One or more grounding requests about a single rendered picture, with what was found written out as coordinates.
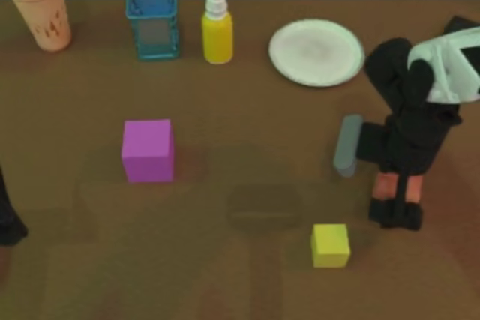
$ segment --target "brown table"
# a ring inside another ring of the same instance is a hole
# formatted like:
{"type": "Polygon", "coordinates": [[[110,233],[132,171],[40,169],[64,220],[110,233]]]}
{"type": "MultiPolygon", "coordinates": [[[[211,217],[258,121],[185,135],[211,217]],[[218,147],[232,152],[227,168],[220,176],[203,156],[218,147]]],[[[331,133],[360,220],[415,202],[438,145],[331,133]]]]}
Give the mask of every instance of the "brown table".
{"type": "Polygon", "coordinates": [[[0,2],[1,164],[31,229],[12,253],[3,250],[1,317],[480,319],[480,105],[462,109],[464,125],[426,177],[422,231],[382,231],[366,219],[375,166],[342,179],[332,157],[343,115],[381,121],[386,106],[363,74],[339,88],[303,88],[278,75],[266,53],[273,32],[295,19],[343,23],[369,52],[389,37],[433,37],[454,14],[480,20],[480,3],[230,5],[235,59],[213,67],[200,52],[202,1],[180,2],[182,57],[160,63],[135,59],[121,1],[70,1],[75,41],[58,55],[38,50],[0,2]],[[174,184],[126,184],[119,152],[128,118],[172,119],[174,184]],[[225,202],[245,185],[279,184],[303,201],[303,226],[276,247],[257,239],[249,258],[225,202]],[[348,224],[346,269],[312,269],[317,222],[348,224]]]}

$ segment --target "yellow block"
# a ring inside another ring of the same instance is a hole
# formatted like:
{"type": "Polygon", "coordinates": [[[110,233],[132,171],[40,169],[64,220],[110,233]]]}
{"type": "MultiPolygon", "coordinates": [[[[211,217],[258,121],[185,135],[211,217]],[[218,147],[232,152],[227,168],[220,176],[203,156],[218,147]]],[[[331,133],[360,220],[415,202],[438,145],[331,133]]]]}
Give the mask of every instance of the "yellow block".
{"type": "Polygon", "coordinates": [[[311,246],[315,268],[343,268],[350,257],[345,224],[315,224],[311,246]]]}

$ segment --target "blue plastic container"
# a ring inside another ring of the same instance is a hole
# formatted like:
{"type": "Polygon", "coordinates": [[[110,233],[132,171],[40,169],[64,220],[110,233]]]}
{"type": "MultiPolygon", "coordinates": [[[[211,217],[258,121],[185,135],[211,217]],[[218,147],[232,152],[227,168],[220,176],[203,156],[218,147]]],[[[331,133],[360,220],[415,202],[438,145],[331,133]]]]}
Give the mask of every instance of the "blue plastic container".
{"type": "Polygon", "coordinates": [[[125,13],[140,60],[179,56],[177,0],[127,0],[125,13]]]}

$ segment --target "magenta block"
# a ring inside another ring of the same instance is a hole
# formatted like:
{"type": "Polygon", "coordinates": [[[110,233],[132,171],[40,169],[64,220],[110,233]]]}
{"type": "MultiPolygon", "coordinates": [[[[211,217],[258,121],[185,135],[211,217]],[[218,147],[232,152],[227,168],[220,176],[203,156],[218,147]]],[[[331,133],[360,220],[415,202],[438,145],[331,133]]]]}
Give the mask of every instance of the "magenta block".
{"type": "Polygon", "coordinates": [[[169,119],[124,124],[121,161],[130,183],[173,180],[173,130],[169,119]]]}

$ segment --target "white plate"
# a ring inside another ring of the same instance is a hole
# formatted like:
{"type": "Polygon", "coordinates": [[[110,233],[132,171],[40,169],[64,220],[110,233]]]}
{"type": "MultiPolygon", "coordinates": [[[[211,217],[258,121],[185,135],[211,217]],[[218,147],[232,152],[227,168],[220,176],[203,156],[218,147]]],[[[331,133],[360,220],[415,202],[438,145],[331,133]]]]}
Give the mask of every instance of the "white plate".
{"type": "Polygon", "coordinates": [[[306,86],[348,82],[363,67],[359,39],[334,22],[306,19],[277,31],[268,48],[273,65],[286,78],[306,86]]]}

